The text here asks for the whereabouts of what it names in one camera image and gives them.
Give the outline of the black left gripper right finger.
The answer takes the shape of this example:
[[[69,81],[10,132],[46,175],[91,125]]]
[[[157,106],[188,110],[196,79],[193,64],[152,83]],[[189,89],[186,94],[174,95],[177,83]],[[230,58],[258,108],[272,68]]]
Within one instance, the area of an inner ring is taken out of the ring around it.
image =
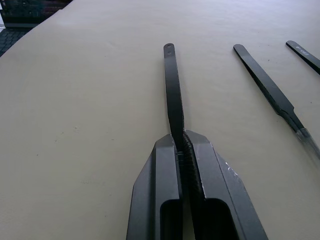
[[[266,240],[239,175],[203,135],[185,132],[185,167],[197,240]]]

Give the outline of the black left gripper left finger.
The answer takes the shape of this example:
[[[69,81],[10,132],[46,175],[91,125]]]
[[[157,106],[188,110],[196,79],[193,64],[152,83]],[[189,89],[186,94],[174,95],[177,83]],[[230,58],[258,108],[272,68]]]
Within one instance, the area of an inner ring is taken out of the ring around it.
[[[158,139],[132,189],[126,239],[183,239],[183,189],[171,135]]]

